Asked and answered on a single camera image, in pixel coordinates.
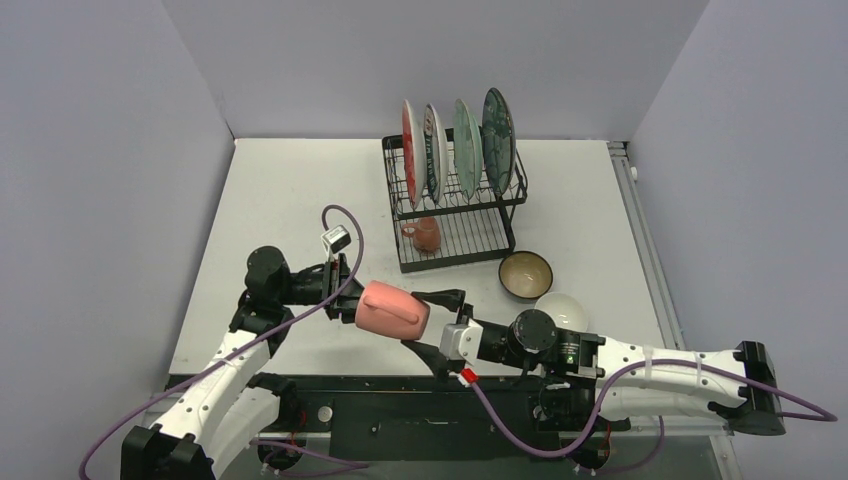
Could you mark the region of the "large pink mug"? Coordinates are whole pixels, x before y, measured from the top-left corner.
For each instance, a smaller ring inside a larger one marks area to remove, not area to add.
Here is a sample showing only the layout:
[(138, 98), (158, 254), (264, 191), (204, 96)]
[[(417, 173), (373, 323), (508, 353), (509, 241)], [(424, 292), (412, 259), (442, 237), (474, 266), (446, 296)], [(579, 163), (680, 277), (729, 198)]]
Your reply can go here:
[(379, 282), (369, 282), (360, 295), (355, 325), (384, 337), (420, 340), (426, 330), (430, 307), (410, 292)]

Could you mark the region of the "brown black bowl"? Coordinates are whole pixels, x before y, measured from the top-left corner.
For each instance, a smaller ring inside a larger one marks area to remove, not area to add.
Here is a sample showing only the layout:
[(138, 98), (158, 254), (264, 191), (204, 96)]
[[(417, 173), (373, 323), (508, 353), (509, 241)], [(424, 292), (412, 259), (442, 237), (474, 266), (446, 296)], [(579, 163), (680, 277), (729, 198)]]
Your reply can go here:
[(554, 284), (550, 263), (531, 251), (515, 251), (498, 266), (498, 280), (506, 292), (521, 300), (535, 300)]

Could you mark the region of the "small orange mug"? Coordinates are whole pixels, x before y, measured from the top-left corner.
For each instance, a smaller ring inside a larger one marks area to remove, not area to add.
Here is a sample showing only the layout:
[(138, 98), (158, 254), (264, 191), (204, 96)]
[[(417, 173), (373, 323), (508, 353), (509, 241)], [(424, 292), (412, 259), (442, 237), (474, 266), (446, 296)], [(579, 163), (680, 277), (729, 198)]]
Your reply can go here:
[(440, 249), (441, 230), (435, 217), (421, 217), (405, 223), (401, 226), (401, 233), (419, 252), (430, 254)]

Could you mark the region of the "black wire dish rack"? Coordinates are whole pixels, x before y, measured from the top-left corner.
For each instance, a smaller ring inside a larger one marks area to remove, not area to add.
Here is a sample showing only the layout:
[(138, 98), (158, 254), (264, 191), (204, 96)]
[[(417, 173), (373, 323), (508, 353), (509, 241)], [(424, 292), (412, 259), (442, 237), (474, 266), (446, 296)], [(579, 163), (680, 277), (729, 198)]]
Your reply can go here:
[[(381, 146), (401, 272), (500, 260), (515, 250), (512, 220), (516, 207), (526, 202), (528, 190), (520, 156), (515, 159), (508, 189), (500, 196), (483, 177), (476, 193), (467, 199), (462, 195), (458, 175), (451, 172), (439, 203), (424, 193), (418, 206), (413, 207), (405, 178), (402, 137), (387, 136), (381, 140)], [(440, 246), (434, 253), (418, 250), (413, 239), (402, 233), (403, 225), (423, 217), (435, 218), (440, 228)]]

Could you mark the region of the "white bowl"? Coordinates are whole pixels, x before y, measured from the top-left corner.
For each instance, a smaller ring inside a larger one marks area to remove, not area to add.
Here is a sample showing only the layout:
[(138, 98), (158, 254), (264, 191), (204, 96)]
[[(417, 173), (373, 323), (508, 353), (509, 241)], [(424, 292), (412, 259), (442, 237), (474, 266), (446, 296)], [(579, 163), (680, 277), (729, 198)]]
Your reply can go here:
[(550, 316), (559, 328), (575, 332), (589, 330), (589, 316), (585, 308), (568, 294), (548, 292), (536, 301), (534, 308)]

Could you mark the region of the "red teal plate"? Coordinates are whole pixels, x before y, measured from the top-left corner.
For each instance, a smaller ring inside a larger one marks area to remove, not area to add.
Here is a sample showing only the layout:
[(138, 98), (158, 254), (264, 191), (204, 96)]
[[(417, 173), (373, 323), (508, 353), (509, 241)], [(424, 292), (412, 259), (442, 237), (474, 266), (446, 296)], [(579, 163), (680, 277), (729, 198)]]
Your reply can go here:
[(412, 210), (421, 205), (427, 179), (427, 159), (423, 129), (410, 101), (405, 99), (402, 107), (402, 144), (404, 171)]

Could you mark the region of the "white plate blue rim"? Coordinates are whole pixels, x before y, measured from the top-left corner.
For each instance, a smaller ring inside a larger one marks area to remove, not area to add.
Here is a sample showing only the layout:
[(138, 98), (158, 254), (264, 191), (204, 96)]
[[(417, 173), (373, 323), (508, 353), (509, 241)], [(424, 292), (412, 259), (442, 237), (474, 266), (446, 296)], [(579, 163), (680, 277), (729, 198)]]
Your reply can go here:
[(441, 205), (449, 173), (448, 142), (441, 117), (432, 104), (425, 108), (423, 134), (428, 193), (436, 205)]

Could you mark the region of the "light green flower plate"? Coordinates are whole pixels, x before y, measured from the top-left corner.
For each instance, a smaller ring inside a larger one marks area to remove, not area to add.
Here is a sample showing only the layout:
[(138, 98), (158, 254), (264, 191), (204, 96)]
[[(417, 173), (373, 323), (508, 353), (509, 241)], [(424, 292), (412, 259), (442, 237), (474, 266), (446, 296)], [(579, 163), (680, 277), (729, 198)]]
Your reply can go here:
[(482, 140), (476, 116), (467, 103), (457, 99), (453, 114), (454, 165), (463, 197), (470, 201), (482, 177)]

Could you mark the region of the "dark blue plate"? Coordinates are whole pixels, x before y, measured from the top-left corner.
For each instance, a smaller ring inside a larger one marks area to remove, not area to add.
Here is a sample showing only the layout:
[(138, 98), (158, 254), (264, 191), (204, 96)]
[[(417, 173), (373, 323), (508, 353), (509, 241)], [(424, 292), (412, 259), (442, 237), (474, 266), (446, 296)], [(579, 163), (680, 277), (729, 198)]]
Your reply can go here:
[(496, 87), (491, 87), (484, 99), (481, 138), (488, 183), (495, 197), (501, 198), (511, 182), (517, 148), (510, 108)]

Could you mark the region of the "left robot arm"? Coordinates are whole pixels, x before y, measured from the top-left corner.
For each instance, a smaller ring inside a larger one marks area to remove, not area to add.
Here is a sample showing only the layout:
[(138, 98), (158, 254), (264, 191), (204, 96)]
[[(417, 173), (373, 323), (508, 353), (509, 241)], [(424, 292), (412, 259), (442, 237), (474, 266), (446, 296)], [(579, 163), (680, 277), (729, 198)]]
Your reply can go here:
[(123, 479), (214, 479), (266, 426), (291, 427), (298, 402), (291, 383), (262, 368), (297, 322), (290, 310), (306, 305), (350, 320), (362, 291), (357, 268), (342, 253), (292, 272), (273, 246), (247, 259), (246, 289), (206, 369), (176, 385), (180, 398), (148, 427), (135, 426), (121, 446)]

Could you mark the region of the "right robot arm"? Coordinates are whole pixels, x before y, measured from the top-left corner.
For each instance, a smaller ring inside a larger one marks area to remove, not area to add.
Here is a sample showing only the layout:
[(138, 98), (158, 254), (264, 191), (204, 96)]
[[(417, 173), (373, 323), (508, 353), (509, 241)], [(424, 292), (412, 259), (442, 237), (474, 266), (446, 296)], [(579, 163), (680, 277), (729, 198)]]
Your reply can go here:
[(730, 350), (683, 351), (641, 346), (609, 336), (560, 327), (547, 313), (528, 309), (511, 324), (478, 320), (462, 290), (415, 292), (413, 298), (456, 314), (438, 346), (405, 341), (440, 380), (479, 362), (520, 370), (520, 381), (539, 374), (548, 387), (574, 388), (564, 407), (549, 417), (566, 417), (588, 427), (600, 417), (701, 417), (725, 422), (732, 431), (760, 436), (786, 432), (774, 394), (776, 373), (764, 344), (743, 341)]

